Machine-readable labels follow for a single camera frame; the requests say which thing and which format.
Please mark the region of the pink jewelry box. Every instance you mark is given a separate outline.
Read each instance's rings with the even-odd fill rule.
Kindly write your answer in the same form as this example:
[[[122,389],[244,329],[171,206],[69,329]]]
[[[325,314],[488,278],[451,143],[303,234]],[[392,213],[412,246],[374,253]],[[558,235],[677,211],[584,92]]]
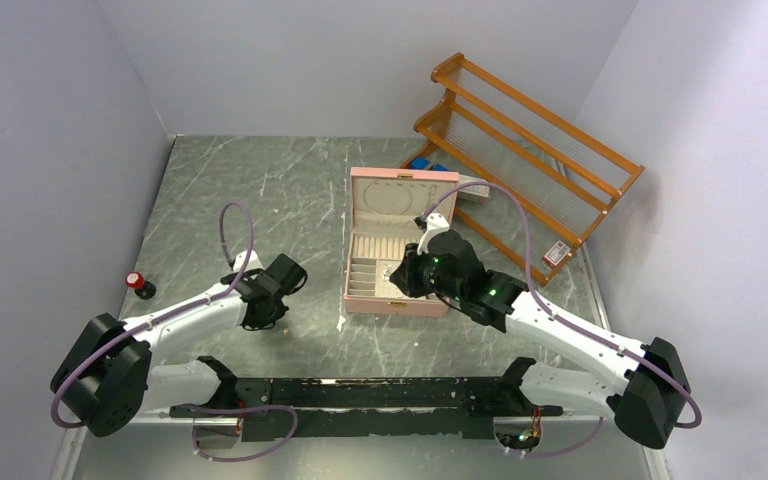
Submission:
[[[459,182],[456,172],[353,167],[349,172],[351,229],[344,303],[352,314],[441,318],[448,307],[430,295],[410,298],[391,282],[382,284],[379,262],[402,261],[405,247],[423,232],[414,218]]]

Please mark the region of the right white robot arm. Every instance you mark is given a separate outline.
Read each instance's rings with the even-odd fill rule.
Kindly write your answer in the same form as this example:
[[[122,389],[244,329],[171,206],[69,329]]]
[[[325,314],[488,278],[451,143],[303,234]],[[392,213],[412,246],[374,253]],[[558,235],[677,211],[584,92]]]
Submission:
[[[630,339],[580,319],[526,281],[485,268],[454,231],[407,244],[389,280],[407,297],[453,300],[473,322],[534,340],[578,365],[568,371],[536,362],[504,382],[499,398],[510,413],[536,405],[595,414],[650,449],[664,448],[675,429],[701,422],[673,344]]]

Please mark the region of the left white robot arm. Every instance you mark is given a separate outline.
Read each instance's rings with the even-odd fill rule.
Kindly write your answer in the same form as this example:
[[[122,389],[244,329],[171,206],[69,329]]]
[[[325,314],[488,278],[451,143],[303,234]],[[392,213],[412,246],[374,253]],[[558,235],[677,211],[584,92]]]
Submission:
[[[167,409],[179,416],[221,416],[246,407],[237,395],[236,375],[219,360],[168,360],[225,330],[273,328],[288,310],[285,297],[298,292],[307,279],[307,271],[285,254],[263,266],[256,253],[244,251],[231,273],[199,295],[125,320],[108,313],[94,317],[50,382],[54,421],[104,437],[144,412]],[[60,417],[61,406],[76,421]]]

